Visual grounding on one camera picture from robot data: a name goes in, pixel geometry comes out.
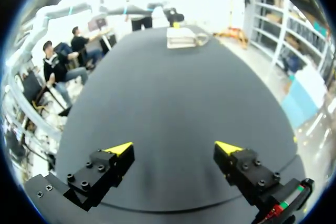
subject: metal shelving unit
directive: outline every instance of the metal shelving unit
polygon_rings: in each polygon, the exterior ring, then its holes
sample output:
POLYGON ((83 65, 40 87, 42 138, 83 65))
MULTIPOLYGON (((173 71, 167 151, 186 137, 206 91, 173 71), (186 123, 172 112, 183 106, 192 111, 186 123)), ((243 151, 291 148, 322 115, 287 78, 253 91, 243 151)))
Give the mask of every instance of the metal shelving unit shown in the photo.
POLYGON ((282 47, 287 47, 295 55, 297 55, 305 64, 311 64, 311 61, 307 56, 303 55, 299 50, 294 48, 290 43, 285 41, 286 34, 290 34, 301 41, 307 46, 307 48, 314 54, 315 60, 318 60, 318 71, 322 70, 325 56, 327 54, 328 48, 330 47, 329 41, 320 34, 309 22, 304 22, 296 17, 290 15, 291 2, 289 0, 283 0, 283 8, 269 5, 266 3, 255 3, 255 9, 261 8, 260 12, 256 12, 254 15, 255 19, 261 20, 259 27, 253 27, 251 34, 249 36, 249 44, 255 46, 260 51, 265 53, 268 57, 272 59, 272 65, 277 64, 281 68, 284 68, 282 61, 280 60, 280 54, 282 52, 282 47), (266 10, 276 11, 282 16, 282 23, 276 23, 265 16, 266 10), (263 30, 264 22, 267 22, 273 26, 280 28, 279 37, 263 30), (273 40, 277 45, 275 51, 270 48, 265 47, 260 43, 260 39, 255 41, 252 39, 253 33, 259 33, 260 35, 266 36, 273 40))

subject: desk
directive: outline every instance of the desk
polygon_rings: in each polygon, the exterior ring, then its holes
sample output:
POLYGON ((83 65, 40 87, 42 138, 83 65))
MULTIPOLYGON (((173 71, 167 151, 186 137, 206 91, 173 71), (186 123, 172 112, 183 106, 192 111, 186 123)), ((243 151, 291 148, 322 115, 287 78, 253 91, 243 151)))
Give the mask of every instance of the desk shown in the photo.
POLYGON ((102 220, 251 222, 256 209, 213 161, 215 141, 253 148, 284 181, 304 178, 280 105, 216 39, 203 47, 167 49, 166 28, 136 31, 102 62, 71 109, 56 164, 65 180, 92 151, 134 143, 135 162, 123 182, 92 209, 102 220))

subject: screw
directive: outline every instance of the screw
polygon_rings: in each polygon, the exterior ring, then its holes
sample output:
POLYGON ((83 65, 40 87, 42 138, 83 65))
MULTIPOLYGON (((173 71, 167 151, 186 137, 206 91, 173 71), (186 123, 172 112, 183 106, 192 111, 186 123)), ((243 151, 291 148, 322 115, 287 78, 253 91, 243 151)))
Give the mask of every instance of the screw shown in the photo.
POLYGON ((262 179, 261 181, 258 182, 259 186, 264 186, 265 185, 265 181, 262 179))
POLYGON ((280 173, 278 173, 278 172, 274 173, 274 174, 273 174, 273 177, 274 177, 275 179, 280 178, 280 173))
POLYGON ((100 165, 100 166, 98 166, 98 171, 99 172, 103 172, 105 170, 105 166, 103 166, 103 165, 100 165))
POLYGON ((53 188, 52 185, 47 185, 47 186, 46 186, 46 190, 47 190, 47 191, 51 191, 52 188, 53 188))
POLYGON ((90 188, 90 184, 87 182, 87 181, 82 181, 81 183, 80 183, 80 185, 82 186, 82 188, 84 189, 84 190, 88 190, 89 188, 90 188))
POLYGON ((246 163, 243 164, 243 170, 247 170, 248 169, 248 165, 246 163))
POLYGON ((91 162, 86 162, 86 168, 92 168, 92 163, 91 162))
POLYGON ((70 174, 70 173, 69 173, 69 174, 67 175, 67 178, 68 178, 68 181, 69 181, 69 182, 74 182, 74 181, 75 181, 75 177, 74 177, 73 174, 70 174))

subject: jeans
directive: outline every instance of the jeans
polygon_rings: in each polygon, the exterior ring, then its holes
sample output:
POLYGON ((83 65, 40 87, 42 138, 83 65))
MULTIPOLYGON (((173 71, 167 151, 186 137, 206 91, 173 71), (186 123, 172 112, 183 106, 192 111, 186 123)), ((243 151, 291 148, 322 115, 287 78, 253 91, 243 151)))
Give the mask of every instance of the jeans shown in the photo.
POLYGON ((103 53, 99 49, 95 49, 86 53, 86 62, 92 59, 92 64, 95 65, 99 58, 103 57, 103 53))
POLYGON ((58 44, 55 48, 54 48, 54 52, 59 53, 59 54, 63 54, 63 55, 68 55, 70 53, 72 53, 72 48, 64 43, 61 42, 60 44, 58 44))
POLYGON ((66 87, 66 82, 75 79, 78 76, 81 77, 82 84, 85 85, 88 80, 88 73, 86 72, 86 68, 81 67, 68 71, 65 76, 65 82, 57 82, 55 86, 55 89, 61 94, 68 107, 72 106, 72 102, 66 87))

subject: floor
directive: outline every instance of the floor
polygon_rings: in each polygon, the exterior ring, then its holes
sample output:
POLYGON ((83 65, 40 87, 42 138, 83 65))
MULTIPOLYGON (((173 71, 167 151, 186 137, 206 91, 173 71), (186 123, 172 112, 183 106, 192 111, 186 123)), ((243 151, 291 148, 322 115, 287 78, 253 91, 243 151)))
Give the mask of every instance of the floor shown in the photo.
MULTIPOLYGON (((252 45, 244 50, 238 42, 232 39, 219 38, 219 41, 247 64, 265 83, 275 99, 281 103, 286 96, 285 90, 288 84, 288 78, 282 70, 277 66, 271 67, 270 59, 252 45)), ((74 100, 81 90, 79 83, 74 82, 69 86, 70 94, 72 94, 74 100)), ((298 154, 303 160, 306 175, 316 181, 315 191, 307 204, 308 210, 314 205, 330 177, 330 164, 336 153, 334 152, 335 139, 332 132, 335 128, 332 126, 334 119, 330 114, 330 107, 328 111, 328 105, 332 101, 336 102, 333 97, 329 97, 326 105, 311 120, 301 128, 294 129, 297 136, 298 154)), ((66 119, 56 119, 52 115, 47 117, 46 120, 55 126, 64 126, 66 123, 66 119)), ((36 136, 40 139, 46 137, 38 129, 36 136)), ((46 168, 46 162, 35 157, 32 175, 40 174, 42 170, 47 171, 46 168)))

